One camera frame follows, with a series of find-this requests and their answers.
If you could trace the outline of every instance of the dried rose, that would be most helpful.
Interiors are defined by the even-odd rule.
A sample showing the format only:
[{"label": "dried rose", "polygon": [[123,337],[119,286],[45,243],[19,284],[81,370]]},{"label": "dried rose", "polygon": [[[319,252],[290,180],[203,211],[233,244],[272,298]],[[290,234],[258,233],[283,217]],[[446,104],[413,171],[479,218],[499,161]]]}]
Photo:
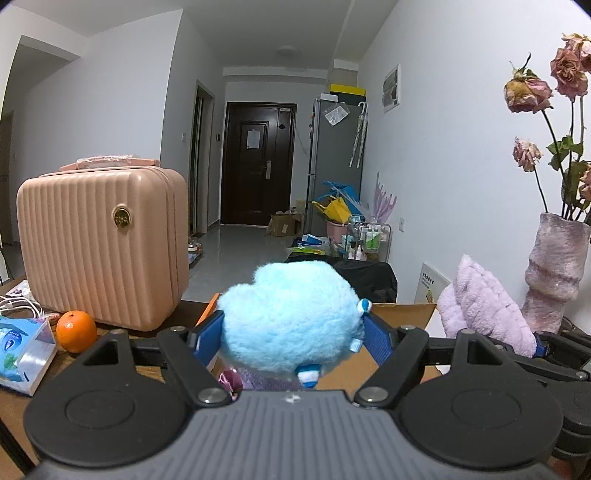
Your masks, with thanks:
[{"label": "dried rose", "polygon": [[587,167],[585,173],[581,177],[583,184],[579,187],[581,198],[584,200],[591,200],[591,167]]},{"label": "dried rose", "polygon": [[513,158],[517,162],[517,166],[523,168],[523,171],[534,171],[535,162],[542,158],[542,153],[536,144],[516,138]]},{"label": "dried rose", "polygon": [[552,89],[531,70],[526,71],[531,55],[520,69],[513,69],[513,79],[505,85],[505,101],[512,112],[539,112],[552,108]]},{"label": "dried rose", "polygon": [[571,101],[574,101],[577,95],[587,95],[587,76],[575,52],[559,48],[556,58],[550,62],[550,68],[552,77],[558,80],[558,93],[567,96]]},{"label": "dried rose", "polygon": [[562,35],[562,39],[566,42],[564,48],[575,52],[581,61],[581,65],[583,65],[583,70],[591,72],[591,39],[578,33]]}]

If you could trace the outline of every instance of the bottle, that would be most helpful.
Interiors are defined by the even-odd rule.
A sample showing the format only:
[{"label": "bottle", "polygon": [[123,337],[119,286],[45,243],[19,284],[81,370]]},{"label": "bottle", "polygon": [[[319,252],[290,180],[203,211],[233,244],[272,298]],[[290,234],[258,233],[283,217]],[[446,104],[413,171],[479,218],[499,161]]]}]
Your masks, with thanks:
[{"label": "bottle", "polygon": [[374,230],[369,227],[365,234],[365,251],[369,252],[372,249],[372,240],[374,238]]},{"label": "bottle", "polygon": [[382,239],[382,235],[379,231],[379,227],[374,228],[374,237],[372,238],[372,246],[377,252],[379,250],[379,241]]}]

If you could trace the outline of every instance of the pink suitcase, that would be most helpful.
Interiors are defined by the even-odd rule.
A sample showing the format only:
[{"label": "pink suitcase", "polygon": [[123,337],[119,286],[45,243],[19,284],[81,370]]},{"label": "pink suitcase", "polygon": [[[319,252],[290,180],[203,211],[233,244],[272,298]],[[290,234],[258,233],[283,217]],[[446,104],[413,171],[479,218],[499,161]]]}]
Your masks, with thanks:
[{"label": "pink suitcase", "polygon": [[174,170],[43,175],[22,184],[17,214],[31,293],[44,307],[148,331],[187,288],[187,186]]}]

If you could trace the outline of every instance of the black cloth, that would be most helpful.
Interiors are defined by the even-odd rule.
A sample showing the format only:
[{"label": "black cloth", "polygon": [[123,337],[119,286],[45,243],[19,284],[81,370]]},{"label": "black cloth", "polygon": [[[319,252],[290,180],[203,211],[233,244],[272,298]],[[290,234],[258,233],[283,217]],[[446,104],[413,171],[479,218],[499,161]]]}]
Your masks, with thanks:
[{"label": "black cloth", "polygon": [[355,290],[360,299],[396,303],[398,281],[390,264],[330,257],[328,255],[292,253],[285,263],[320,260],[331,265]]}]

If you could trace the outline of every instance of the plush toy ear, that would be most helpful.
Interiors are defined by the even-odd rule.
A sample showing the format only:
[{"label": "plush toy ear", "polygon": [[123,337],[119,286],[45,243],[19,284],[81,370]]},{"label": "plush toy ear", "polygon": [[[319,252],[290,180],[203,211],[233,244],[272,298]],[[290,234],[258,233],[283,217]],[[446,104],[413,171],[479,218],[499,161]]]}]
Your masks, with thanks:
[{"label": "plush toy ear", "polygon": [[372,303],[368,299],[361,299],[357,304],[357,311],[360,315],[367,313],[371,310]]}]

